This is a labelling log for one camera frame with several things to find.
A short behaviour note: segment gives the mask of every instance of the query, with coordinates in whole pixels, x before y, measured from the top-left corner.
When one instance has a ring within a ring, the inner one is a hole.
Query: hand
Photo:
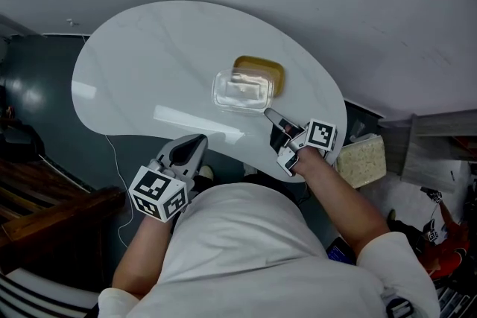
[[[293,166],[293,171],[305,177],[307,174],[317,170],[325,160],[314,147],[306,146],[298,151],[298,163]]]

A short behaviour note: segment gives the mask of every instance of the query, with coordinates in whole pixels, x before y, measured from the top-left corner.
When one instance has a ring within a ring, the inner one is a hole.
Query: white t-shirt
[[[434,285],[402,233],[371,241],[358,266],[331,261],[287,197],[236,183],[187,207],[147,296],[106,289],[99,317],[386,317],[385,287],[416,317],[439,317]]]

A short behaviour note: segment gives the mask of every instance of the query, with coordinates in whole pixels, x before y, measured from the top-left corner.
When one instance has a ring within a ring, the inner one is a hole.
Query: kidney-shaped table
[[[220,111],[212,83],[240,56],[261,57],[285,69],[282,94],[272,107],[298,124],[310,118],[338,128],[332,163],[347,128],[344,100],[335,81],[293,39],[256,17],[198,1],[163,1],[126,10],[87,40],[76,62],[72,97],[79,119],[108,136],[176,139],[193,133],[209,149],[286,182],[269,145],[263,115]]]

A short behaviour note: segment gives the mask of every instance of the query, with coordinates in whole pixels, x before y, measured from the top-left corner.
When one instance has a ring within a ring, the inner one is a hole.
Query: white sleeve
[[[104,289],[98,297],[98,318],[123,318],[139,303],[139,300],[121,289]]]
[[[393,287],[397,295],[407,299],[420,313],[417,317],[438,318],[437,292],[426,270],[403,233],[390,232],[375,238],[359,254],[357,265]]]

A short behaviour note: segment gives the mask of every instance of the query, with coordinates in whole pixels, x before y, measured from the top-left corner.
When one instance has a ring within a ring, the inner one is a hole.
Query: glass butter dish
[[[274,97],[274,81],[266,71],[220,71],[212,85],[212,100],[223,111],[263,113]]]

